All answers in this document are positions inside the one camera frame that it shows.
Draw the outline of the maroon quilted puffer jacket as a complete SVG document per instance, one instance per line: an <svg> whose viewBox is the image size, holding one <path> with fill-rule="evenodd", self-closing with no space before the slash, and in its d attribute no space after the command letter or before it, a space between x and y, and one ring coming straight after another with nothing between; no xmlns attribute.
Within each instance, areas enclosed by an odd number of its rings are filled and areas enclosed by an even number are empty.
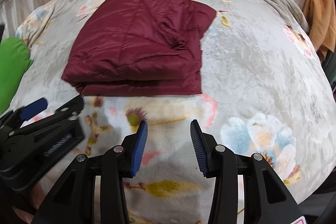
<svg viewBox="0 0 336 224"><path fill-rule="evenodd" d="M106 0L76 37L62 79L84 96L200 94L201 39L216 15L192 0Z"/></svg>

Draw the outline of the green fabric pouch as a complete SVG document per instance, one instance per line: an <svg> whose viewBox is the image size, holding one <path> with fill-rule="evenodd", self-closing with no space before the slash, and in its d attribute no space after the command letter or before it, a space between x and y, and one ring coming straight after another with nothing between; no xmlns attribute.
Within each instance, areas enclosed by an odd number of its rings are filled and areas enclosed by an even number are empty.
<svg viewBox="0 0 336 224"><path fill-rule="evenodd" d="M16 37L1 41L1 114L10 106L23 75L33 64L30 50Z"/></svg>

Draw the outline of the floral fleece blanket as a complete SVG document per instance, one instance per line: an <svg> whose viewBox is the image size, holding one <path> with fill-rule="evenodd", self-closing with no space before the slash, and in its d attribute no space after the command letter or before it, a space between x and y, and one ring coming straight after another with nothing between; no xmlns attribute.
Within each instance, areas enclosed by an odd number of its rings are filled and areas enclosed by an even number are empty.
<svg viewBox="0 0 336 224"><path fill-rule="evenodd" d="M192 0L217 16L201 45L202 93L177 97L85 97L84 140L35 186L30 221L80 153L97 156L136 130L149 133L141 168L125 181L131 223L206 223L214 180L199 170L190 123L234 153L262 154L297 202L335 167L335 100L299 8L276 0Z"/></svg>

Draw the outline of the silver satin curtain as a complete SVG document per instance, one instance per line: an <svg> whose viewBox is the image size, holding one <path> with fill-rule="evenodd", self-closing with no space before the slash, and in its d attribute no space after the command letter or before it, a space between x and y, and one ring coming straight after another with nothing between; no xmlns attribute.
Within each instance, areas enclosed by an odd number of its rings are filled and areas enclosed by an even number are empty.
<svg viewBox="0 0 336 224"><path fill-rule="evenodd" d="M1 0L2 37L14 36L17 28L39 6L39 0Z"/></svg>

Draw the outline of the orange brown cloth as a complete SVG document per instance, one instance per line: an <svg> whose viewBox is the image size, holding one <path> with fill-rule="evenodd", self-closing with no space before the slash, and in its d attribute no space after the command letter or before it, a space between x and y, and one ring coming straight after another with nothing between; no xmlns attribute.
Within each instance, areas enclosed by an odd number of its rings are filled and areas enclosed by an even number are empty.
<svg viewBox="0 0 336 224"><path fill-rule="evenodd" d="M309 25L309 37L321 61L335 51L335 0L306 0L303 14Z"/></svg>

